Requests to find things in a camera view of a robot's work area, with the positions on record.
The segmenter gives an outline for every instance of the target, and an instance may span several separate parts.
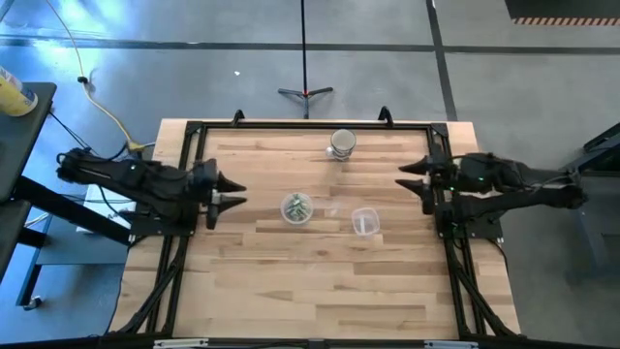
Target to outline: wooden tabletop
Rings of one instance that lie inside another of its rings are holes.
[[[162,121],[155,159],[178,165],[186,121]],[[472,123],[448,125],[454,155],[478,150]],[[426,136],[356,131],[350,161],[339,163],[325,156],[332,132],[208,130],[204,159],[216,158],[226,177],[247,186],[241,195],[248,202],[224,212],[214,231],[199,222],[175,337],[457,338],[445,250],[433,219],[394,183],[416,178],[397,167],[427,154]],[[314,215],[302,227],[280,216],[282,200],[293,192],[313,200]],[[353,230],[351,212],[361,207],[379,213],[381,231],[371,238]],[[112,331],[152,290],[162,240],[146,238],[130,250]],[[480,291],[518,332],[500,252],[486,240],[472,240],[472,250]],[[464,302],[473,328],[471,304]]]

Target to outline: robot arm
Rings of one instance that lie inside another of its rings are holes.
[[[246,188],[218,172],[215,159],[199,163],[189,172],[156,161],[113,161],[79,148],[60,154],[58,160],[61,179],[100,185],[147,206],[149,217],[170,224],[182,220],[199,204],[207,208],[207,228],[214,229],[220,213],[246,201],[221,194]]]
[[[489,198],[455,195],[447,206],[442,206],[443,210],[449,211],[455,223],[487,213],[527,206],[578,208],[587,201],[577,173],[535,170],[493,154],[469,153],[450,159],[443,155],[435,158],[424,156],[417,163],[403,166],[399,170],[430,176],[429,184],[422,180],[396,180],[420,196],[424,214],[433,214],[435,211],[434,188],[455,193],[485,194],[492,190],[502,193]],[[546,188],[549,184],[559,184],[561,187]]]

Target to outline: gray floor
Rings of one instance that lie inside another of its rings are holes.
[[[289,44],[300,41],[298,3],[288,0],[66,0],[61,15],[77,37],[175,42]],[[460,46],[618,47],[620,27],[511,25],[503,0],[435,0],[444,43]],[[328,44],[432,44],[423,0],[316,0],[307,4],[308,40]],[[42,0],[16,0],[0,34],[65,37]],[[94,97],[152,142],[164,117],[301,117],[275,93],[301,88],[301,53],[277,50],[82,49]],[[75,53],[51,43],[0,47],[1,64],[26,81],[58,84],[56,114],[103,154],[122,134],[76,83]],[[618,56],[449,54],[459,120],[475,123],[480,146],[531,166],[555,169],[618,122]],[[446,120],[434,53],[312,51],[310,88],[335,92],[312,102],[311,117],[369,119],[387,105],[395,118]],[[26,174],[63,192],[55,155],[74,146],[48,120]],[[569,283],[586,264],[565,211],[528,208],[503,220],[511,285],[524,334],[620,346],[620,284]],[[122,266],[44,268],[24,312],[14,301],[32,251],[20,247],[0,285],[0,342],[100,334],[113,312]]]

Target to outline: cable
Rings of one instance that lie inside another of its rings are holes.
[[[125,138],[127,139],[127,145],[128,145],[130,150],[132,150],[132,151],[144,150],[146,148],[146,145],[134,142],[134,140],[132,140],[132,138],[129,135],[129,132],[127,131],[125,126],[123,126],[123,123],[120,122],[120,120],[116,116],[114,116],[110,111],[108,111],[102,105],[100,105],[95,100],[93,100],[92,97],[90,96],[90,92],[88,91],[88,88],[86,87],[86,85],[89,82],[88,82],[88,79],[86,78],[86,75],[84,74],[84,68],[83,68],[83,65],[81,63],[81,57],[79,55],[78,45],[76,45],[76,40],[74,39],[74,36],[71,34],[71,31],[69,30],[69,27],[67,27],[67,24],[65,24],[65,21],[62,20],[62,17],[58,14],[58,12],[56,12],[56,9],[53,7],[53,5],[51,5],[49,0],[46,0],[46,2],[49,5],[49,7],[51,8],[51,10],[54,12],[54,14],[58,18],[58,20],[60,21],[62,26],[65,28],[65,31],[67,31],[67,34],[69,35],[69,38],[71,39],[71,43],[73,44],[74,49],[76,50],[77,63],[79,64],[79,73],[80,73],[80,76],[77,78],[77,81],[81,83],[81,86],[82,86],[82,88],[84,90],[84,94],[86,95],[86,99],[88,99],[88,101],[93,106],[97,107],[97,109],[102,111],[105,115],[109,116],[109,118],[111,118],[116,123],[118,128],[120,128],[120,130],[125,135]]]
[[[49,213],[44,213],[33,220],[27,221],[26,223],[24,223],[23,226],[26,228],[30,228],[37,223],[45,221],[48,217],[49,217]]]
[[[71,194],[60,194],[60,195],[66,197],[67,199],[75,201],[75,202],[84,202],[84,203],[93,203],[93,204],[104,204],[105,203],[104,200],[91,200],[91,199],[85,200],[85,199],[83,199],[80,196],[71,195]],[[110,204],[128,204],[128,203],[132,203],[132,202],[133,202],[133,200],[129,200],[129,199],[126,199],[126,200],[122,200],[122,199],[108,200],[108,203],[110,203]]]
[[[502,257],[504,257],[504,265],[506,266],[506,274],[510,274],[508,270],[508,258],[506,257],[506,252],[504,252],[504,248],[502,248],[502,246],[496,240],[492,238],[488,238],[488,241],[494,244],[495,247],[497,247],[497,249],[500,250],[500,253],[502,253]]]
[[[74,138],[74,140],[76,140],[76,142],[79,144],[79,146],[81,146],[82,148],[91,149],[97,156],[99,156],[97,151],[95,151],[93,149],[93,147],[90,146],[90,144],[88,144],[82,137],[80,137],[77,133],[75,133],[71,128],[69,128],[67,125],[65,125],[62,121],[60,121],[60,119],[56,115],[54,115],[53,112],[50,111],[49,114],[51,115],[51,117],[53,117],[60,124],[60,126],[62,126],[62,128],[65,129],[65,131],[67,131],[67,133],[71,137]]]
[[[121,291],[121,287],[122,286],[123,286],[123,273],[121,272],[120,273],[120,279],[118,280],[118,292],[116,293],[117,296],[116,296],[116,301],[114,302],[114,310],[112,311],[111,315],[109,316],[108,326],[106,327],[106,331],[104,332],[103,335],[108,334],[109,333],[109,328],[112,326],[112,321],[114,320],[114,314],[116,314],[116,309],[118,309],[118,299],[120,298],[120,291]],[[99,337],[99,341],[97,343],[97,346],[95,347],[95,349],[96,349],[101,344],[101,337],[102,336],[98,335],[98,334],[95,334],[95,335]]]
[[[85,160],[85,159],[78,159],[79,161],[83,161],[83,162],[89,162],[89,163],[106,163],[109,161],[112,161],[114,159],[116,159],[117,157],[119,157],[123,151],[125,151],[125,149],[127,149],[127,144],[124,143],[123,146],[120,148],[120,150],[118,150],[118,152],[112,156],[110,156],[109,158],[105,158],[105,159],[98,159],[98,160]],[[56,155],[56,162],[58,163],[58,165],[61,165],[61,161],[60,161],[60,157],[61,156],[65,156],[67,157],[69,155],[69,153],[58,153],[58,155]]]
[[[532,194],[531,195],[534,195],[534,194],[538,193],[538,191],[543,189],[543,187],[546,186],[547,184],[553,183],[556,180],[560,180],[560,179],[564,179],[564,178],[571,179],[571,177],[569,175],[562,174],[562,175],[555,176],[554,178],[545,180],[545,181],[543,181],[541,183],[534,183],[534,184],[537,184],[539,186],[536,187],[536,189],[532,190]]]
[[[106,203],[106,205],[108,205],[109,209],[111,209],[112,212],[116,213],[117,216],[123,218],[127,223],[131,223],[129,220],[127,220],[127,218],[123,217],[120,213],[118,213],[118,211],[114,209],[112,205],[109,204],[108,199],[106,198],[106,193],[104,193],[104,188],[102,188],[101,185],[97,185],[97,187],[99,188],[99,191],[101,192],[101,197],[104,199],[104,202]]]

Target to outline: plastic container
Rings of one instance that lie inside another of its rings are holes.
[[[0,113],[24,116],[35,109],[38,102],[36,93],[0,66]]]
[[[312,217],[314,207],[312,199],[302,193],[292,193],[287,195],[280,205],[282,218],[293,225],[306,223]]]
[[[374,208],[359,208],[351,213],[353,228],[360,237],[370,237],[379,233],[379,214]]]

